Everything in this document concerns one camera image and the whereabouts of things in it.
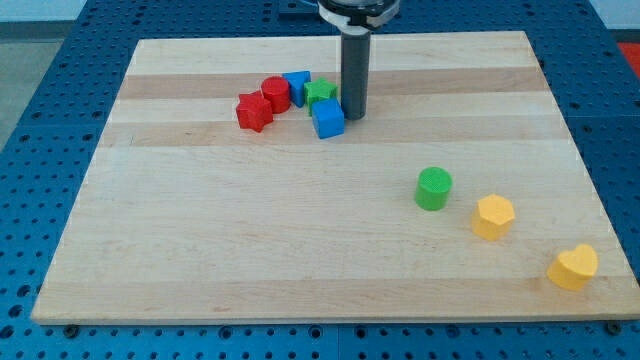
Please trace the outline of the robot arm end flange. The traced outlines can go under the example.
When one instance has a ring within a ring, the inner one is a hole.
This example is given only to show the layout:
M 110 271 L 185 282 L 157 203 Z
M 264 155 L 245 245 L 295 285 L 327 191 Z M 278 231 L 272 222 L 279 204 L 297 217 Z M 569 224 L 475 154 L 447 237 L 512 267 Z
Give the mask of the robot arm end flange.
M 320 16 L 350 35 L 383 27 L 399 13 L 400 7 L 400 0 L 318 0 Z

